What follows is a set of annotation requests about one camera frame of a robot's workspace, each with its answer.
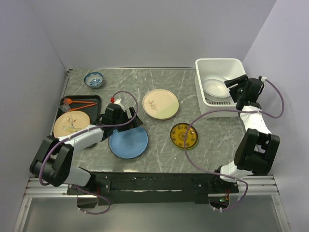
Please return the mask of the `white smooth deep plate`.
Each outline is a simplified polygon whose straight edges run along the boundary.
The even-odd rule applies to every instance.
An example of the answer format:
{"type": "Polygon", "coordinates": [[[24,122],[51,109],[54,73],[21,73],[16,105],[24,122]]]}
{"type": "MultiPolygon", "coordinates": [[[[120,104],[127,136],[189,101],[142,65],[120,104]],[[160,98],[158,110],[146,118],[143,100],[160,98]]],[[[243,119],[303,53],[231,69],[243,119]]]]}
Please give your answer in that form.
{"type": "Polygon", "coordinates": [[[204,92],[216,98],[228,98],[229,90],[224,82],[216,79],[206,79],[202,82],[204,92]]]}

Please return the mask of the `white fluted deep plate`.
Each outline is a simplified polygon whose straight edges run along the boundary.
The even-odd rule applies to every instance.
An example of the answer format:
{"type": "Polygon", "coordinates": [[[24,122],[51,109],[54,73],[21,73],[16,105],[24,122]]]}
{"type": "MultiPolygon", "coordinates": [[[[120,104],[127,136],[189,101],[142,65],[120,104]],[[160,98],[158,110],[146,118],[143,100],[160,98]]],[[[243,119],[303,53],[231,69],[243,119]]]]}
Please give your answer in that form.
{"type": "Polygon", "coordinates": [[[214,102],[228,102],[230,101],[231,97],[226,97],[226,98],[219,98],[219,97],[214,97],[212,95],[205,95],[205,99],[209,100],[209,101],[214,101],[214,102]]]}

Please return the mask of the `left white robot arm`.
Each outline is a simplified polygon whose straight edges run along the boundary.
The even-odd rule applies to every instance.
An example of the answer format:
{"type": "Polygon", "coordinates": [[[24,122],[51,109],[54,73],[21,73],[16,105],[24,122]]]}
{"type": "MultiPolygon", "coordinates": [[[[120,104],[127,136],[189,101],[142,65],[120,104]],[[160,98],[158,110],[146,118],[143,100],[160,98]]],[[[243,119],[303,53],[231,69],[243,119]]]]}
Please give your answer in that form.
{"type": "Polygon", "coordinates": [[[95,177],[89,171],[71,165],[74,153],[107,139],[118,132],[130,130],[142,125],[137,116],[138,107],[130,107],[132,118],[128,118],[120,104],[110,103],[101,115],[98,125],[89,125],[85,129],[62,138],[47,136],[41,143],[29,171],[39,177],[42,185],[58,187],[62,184],[78,185],[79,189],[90,194],[96,188],[95,177]]]}

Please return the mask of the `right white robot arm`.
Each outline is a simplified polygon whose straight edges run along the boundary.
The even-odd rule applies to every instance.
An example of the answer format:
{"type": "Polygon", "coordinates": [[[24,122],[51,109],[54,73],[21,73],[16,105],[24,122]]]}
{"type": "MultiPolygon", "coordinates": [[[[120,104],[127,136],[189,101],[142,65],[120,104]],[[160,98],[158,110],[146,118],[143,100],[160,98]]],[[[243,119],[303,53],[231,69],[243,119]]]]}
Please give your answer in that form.
{"type": "Polygon", "coordinates": [[[242,75],[233,80],[225,81],[239,117],[243,121],[245,134],[242,138],[234,160],[228,165],[220,166],[216,176],[211,181],[211,187],[216,192],[223,192],[248,175],[267,175],[277,154],[280,138],[267,128],[262,114],[262,108],[257,102],[266,82],[266,78],[249,78],[242,75]]]}

